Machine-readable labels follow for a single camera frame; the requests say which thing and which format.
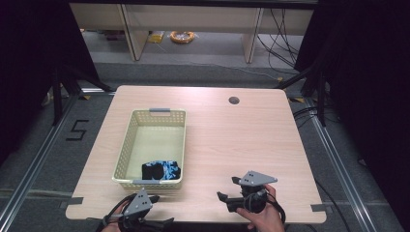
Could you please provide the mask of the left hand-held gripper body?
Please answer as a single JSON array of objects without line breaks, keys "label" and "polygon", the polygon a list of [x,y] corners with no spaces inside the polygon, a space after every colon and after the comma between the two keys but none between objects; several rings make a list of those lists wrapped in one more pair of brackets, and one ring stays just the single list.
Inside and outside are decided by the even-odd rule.
[{"label": "left hand-held gripper body", "polygon": [[142,225],[145,221],[145,216],[152,208],[153,203],[146,190],[142,188],[123,209],[119,224],[121,226]]}]

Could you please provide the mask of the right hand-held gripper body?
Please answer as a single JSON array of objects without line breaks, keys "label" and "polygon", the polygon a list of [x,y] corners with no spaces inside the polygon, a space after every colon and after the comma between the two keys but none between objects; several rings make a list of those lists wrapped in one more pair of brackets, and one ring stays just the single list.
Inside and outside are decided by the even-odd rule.
[{"label": "right hand-held gripper body", "polygon": [[264,186],[276,183],[278,179],[256,171],[248,171],[241,178],[241,197],[229,198],[226,200],[226,206],[229,212],[235,212],[238,208],[246,209],[251,213],[260,213],[268,201],[268,193]]}]

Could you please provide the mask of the black fingerless glove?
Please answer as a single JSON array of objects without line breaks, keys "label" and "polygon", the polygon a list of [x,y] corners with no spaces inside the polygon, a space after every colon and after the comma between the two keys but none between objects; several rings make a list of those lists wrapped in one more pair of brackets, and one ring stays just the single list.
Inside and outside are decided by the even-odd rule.
[{"label": "black fingerless glove", "polygon": [[144,163],[142,165],[143,180],[160,180],[164,175],[161,163]]}]

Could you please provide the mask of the blue and black patterned glove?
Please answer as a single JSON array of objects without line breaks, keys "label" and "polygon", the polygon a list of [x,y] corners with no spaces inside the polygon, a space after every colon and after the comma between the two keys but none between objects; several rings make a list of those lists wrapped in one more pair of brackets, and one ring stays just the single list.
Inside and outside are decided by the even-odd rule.
[{"label": "blue and black patterned glove", "polygon": [[160,160],[162,180],[178,180],[181,177],[181,168],[176,160]]}]

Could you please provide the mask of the pale yellow plastic basket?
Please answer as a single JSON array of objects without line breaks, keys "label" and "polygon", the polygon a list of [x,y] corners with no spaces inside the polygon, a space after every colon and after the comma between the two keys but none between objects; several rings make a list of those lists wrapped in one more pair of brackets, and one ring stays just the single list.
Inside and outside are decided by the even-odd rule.
[{"label": "pale yellow plastic basket", "polygon": [[[112,180],[124,189],[178,189],[182,185],[186,139],[184,109],[149,108],[131,113]],[[143,180],[142,165],[176,160],[178,180]]]}]

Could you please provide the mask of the person's right hand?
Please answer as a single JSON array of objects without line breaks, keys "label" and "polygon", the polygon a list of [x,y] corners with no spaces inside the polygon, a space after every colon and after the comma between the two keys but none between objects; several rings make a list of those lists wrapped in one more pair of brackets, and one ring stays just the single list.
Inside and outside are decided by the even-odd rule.
[{"label": "person's right hand", "polygon": [[238,208],[236,213],[249,221],[248,230],[258,232],[285,232],[279,210],[276,208],[276,190],[270,185],[264,186],[268,192],[269,202],[260,213],[250,213],[246,209]]}]

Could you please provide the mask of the person's left hand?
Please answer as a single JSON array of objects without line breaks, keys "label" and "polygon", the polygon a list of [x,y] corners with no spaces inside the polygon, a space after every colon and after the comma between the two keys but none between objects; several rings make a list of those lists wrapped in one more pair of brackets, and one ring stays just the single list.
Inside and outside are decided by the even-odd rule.
[{"label": "person's left hand", "polygon": [[121,232],[118,224],[120,215],[121,211],[116,210],[105,217],[102,223],[101,232]]}]

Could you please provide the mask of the black metal stand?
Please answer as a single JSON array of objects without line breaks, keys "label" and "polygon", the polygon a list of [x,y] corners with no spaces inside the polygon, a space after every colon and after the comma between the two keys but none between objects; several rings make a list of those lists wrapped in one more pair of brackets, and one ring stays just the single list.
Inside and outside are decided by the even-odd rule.
[{"label": "black metal stand", "polygon": [[57,125],[63,117],[63,103],[60,85],[63,85],[70,96],[77,96],[81,92],[78,80],[85,80],[92,85],[102,89],[104,92],[112,93],[114,88],[102,83],[95,74],[88,74],[80,69],[69,65],[60,65],[56,67],[52,73],[52,92],[53,92],[53,106],[54,106],[54,120],[53,125]]},{"label": "black metal stand", "polygon": [[276,89],[284,90],[303,78],[305,79],[305,83],[301,89],[301,94],[303,97],[311,97],[313,94],[317,95],[317,105],[315,108],[319,122],[323,127],[325,127],[326,123],[324,110],[326,78],[319,68],[312,65],[302,72],[294,75],[290,79],[282,81],[278,86],[276,86]]}]

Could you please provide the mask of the black curtain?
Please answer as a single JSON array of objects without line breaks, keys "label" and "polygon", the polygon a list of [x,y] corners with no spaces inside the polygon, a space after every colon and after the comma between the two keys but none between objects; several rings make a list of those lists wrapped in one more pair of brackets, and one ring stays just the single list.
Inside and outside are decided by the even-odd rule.
[{"label": "black curtain", "polygon": [[99,76],[68,0],[0,0],[0,165],[21,144],[53,76]]},{"label": "black curtain", "polygon": [[322,73],[356,148],[410,232],[410,0],[317,0],[296,68]]}]

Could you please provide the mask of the yellow packet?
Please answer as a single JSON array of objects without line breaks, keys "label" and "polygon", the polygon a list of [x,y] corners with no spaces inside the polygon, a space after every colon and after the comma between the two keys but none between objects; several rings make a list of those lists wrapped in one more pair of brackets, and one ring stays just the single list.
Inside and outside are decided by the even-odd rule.
[{"label": "yellow packet", "polygon": [[151,44],[160,44],[164,36],[163,31],[152,31],[148,35],[147,42]]}]

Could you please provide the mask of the light wooden office desk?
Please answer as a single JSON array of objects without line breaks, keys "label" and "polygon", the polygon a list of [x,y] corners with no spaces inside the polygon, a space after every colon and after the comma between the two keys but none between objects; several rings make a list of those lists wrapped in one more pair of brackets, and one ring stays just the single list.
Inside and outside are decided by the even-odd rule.
[{"label": "light wooden office desk", "polygon": [[312,10],[71,3],[81,29],[122,30],[131,58],[140,59],[150,31],[238,33],[245,61],[259,34],[303,36]]}]

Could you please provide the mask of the aluminium floor rail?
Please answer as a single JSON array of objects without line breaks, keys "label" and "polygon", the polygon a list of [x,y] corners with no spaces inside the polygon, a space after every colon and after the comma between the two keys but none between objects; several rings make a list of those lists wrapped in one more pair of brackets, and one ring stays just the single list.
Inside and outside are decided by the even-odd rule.
[{"label": "aluminium floor rail", "polygon": [[28,169],[24,173],[18,186],[12,191],[12,194],[8,200],[8,203],[0,213],[0,229],[6,231],[7,228],[13,223],[13,220],[18,213],[29,189],[32,187],[34,181],[40,173],[44,162],[54,145],[57,136],[67,121],[67,117],[71,109],[73,108],[77,96],[69,96],[63,107],[63,113],[61,118],[51,127],[47,133],[46,138],[40,147],[39,151],[30,162]]},{"label": "aluminium floor rail", "polygon": [[373,222],[369,210],[359,194],[352,178],[350,177],[337,148],[330,137],[325,126],[322,125],[317,114],[318,110],[314,109],[314,103],[312,99],[306,99],[307,107],[311,107],[311,114],[313,115],[313,124],[316,131],[325,147],[327,155],[331,161],[331,164],[337,174],[339,182],[343,188],[343,191],[350,203],[358,223],[360,224],[363,232],[377,232],[375,223]]}]

